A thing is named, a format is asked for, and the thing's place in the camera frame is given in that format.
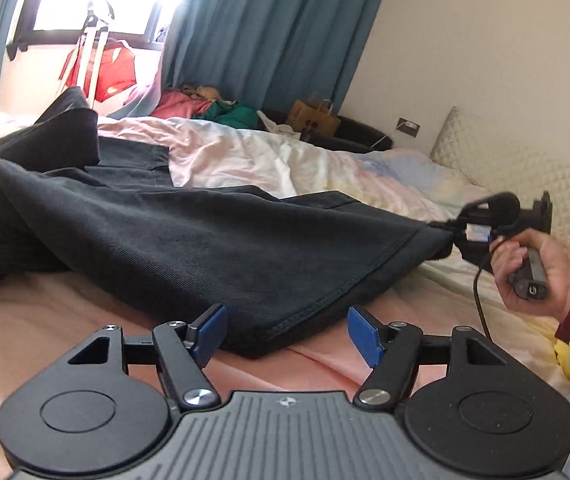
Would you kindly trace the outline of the right hand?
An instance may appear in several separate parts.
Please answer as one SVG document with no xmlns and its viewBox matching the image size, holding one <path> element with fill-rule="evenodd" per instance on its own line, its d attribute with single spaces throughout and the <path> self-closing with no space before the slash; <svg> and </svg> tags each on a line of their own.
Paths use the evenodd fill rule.
<svg viewBox="0 0 570 480">
<path fill-rule="evenodd" d="M 527 315 L 546 316 L 562 322 L 570 312 L 570 254 L 553 236 L 528 229 L 512 238 L 498 237 L 490 244 L 494 283 L 506 309 Z M 526 300 L 516 295 L 509 276 L 516 273 L 536 252 L 536 269 L 546 277 L 545 300 Z"/>
</svg>

